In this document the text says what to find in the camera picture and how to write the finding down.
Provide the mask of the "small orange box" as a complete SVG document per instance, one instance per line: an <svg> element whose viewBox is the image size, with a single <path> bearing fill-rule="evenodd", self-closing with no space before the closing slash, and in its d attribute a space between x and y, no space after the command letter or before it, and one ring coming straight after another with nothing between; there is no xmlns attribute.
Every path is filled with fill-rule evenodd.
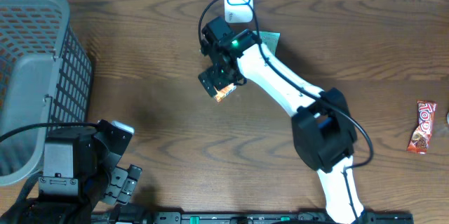
<svg viewBox="0 0 449 224"><path fill-rule="evenodd" d="M214 99L219 103L223 101L230 93L232 93L236 89L236 86L234 84L230 84L221 90L216 90L216 94L213 96Z"/></svg>

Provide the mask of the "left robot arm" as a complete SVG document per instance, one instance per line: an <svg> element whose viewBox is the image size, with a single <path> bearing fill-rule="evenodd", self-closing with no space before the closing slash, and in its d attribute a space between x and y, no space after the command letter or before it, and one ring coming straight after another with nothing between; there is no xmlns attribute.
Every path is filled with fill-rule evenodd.
<svg viewBox="0 0 449 224"><path fill-rule="evenodd" d="M135 130L119 121L40 123L14 129L53 128L44 141L43 169L30 176L2 223L92 223L98 202L129 203L142 169L118 163Z"/></svg>

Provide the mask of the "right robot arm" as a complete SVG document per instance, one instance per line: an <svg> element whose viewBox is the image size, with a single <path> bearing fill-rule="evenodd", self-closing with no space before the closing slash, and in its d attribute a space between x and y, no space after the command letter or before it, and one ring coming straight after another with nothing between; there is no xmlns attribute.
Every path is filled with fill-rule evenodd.
<svg viewBox="0 0 449 224"><path fill-rule="evenodd" d="M295 150L317 172L327 214L336 223L359 221L364 208L351 171L356 132L343 94L297 76L259 32L237 34L221 17L200 24L198 32L201 53L212 61L199 75L209 96L220 100L247 81L262 88L290 117Z"/></svg>

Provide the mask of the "green wet wipes packet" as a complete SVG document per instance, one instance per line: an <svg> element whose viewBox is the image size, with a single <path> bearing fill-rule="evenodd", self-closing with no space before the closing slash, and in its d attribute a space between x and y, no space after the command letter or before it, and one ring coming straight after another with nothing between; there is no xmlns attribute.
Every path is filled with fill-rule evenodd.
<svg viewBox="0 0 449 224"><path fill-rule="evenodd" d="M263 53L268 57L269 55L275 56L276 47L278 46L280 33L278 32L264 32L259 31L260 41L262 44Z"/></svg>

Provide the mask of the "red chocolate bar wrapper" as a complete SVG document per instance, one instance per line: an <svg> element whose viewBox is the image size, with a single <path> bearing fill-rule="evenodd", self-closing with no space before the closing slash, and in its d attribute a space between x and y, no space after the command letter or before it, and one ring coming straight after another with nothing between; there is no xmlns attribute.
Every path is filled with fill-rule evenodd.
<svg viewBox="0 0 449 224"><path fill-rule="evenodd" d="M418 126L411 135L407 151L426 154L434 129L437 103L428 100L417 101Z"/></svg>

